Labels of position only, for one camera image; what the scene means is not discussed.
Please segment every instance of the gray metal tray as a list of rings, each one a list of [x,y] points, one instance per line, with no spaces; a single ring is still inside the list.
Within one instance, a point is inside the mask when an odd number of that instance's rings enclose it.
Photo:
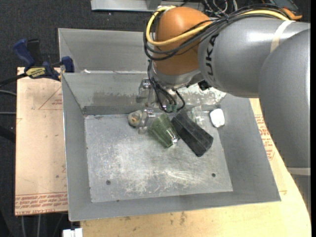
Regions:
[[[105,34],[91,31],[71,31],[72,45],[76,33],[80,41]],[[92,56],[89,49],[84,54]],[[77,55],[72,58],[80,61]],[[248,99],[226,95],[226,123],[219,129],[203,113],[214,144],[197,158],[181,140],[163,149],[128,126],[126,115],[141,109],[135,97],[144,76],[141,70],[63,74],[71,221],[280,200]]]

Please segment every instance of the brown cardboard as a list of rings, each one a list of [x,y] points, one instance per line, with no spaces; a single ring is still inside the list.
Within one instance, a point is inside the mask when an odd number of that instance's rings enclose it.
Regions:
[[[17,92],[15,215],[67,211],[61,83],[22,78]]]

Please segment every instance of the metal plate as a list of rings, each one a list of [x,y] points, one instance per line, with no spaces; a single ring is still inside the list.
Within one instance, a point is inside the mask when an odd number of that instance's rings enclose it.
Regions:
[[[233,191],[218,131],[210,124],[212,147],[198,158],[183,140],[163,147],[138,134],[127,115],[87,116],[85,134],[92,202]]]

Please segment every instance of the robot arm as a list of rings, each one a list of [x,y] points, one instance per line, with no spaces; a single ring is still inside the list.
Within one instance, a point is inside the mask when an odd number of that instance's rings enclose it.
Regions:
[[[169,7],[153,17],[155,40],[150,24],[144,36],[153,81],[166,91],[203,81],[235,96],[259,97],[289,172],[309,176],[310,24],[290,21],[277,8],[248,7],[211,21],[197,10]]]

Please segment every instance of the white object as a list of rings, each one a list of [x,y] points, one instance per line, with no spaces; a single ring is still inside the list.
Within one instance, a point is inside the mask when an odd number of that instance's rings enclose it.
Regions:
[[[82,228],[66,229],[63,231],[63,237],[83,237]]]
[[[222,109],[215,109],[209,114],[213,126],[219,128],[225,124],[225,117]]]

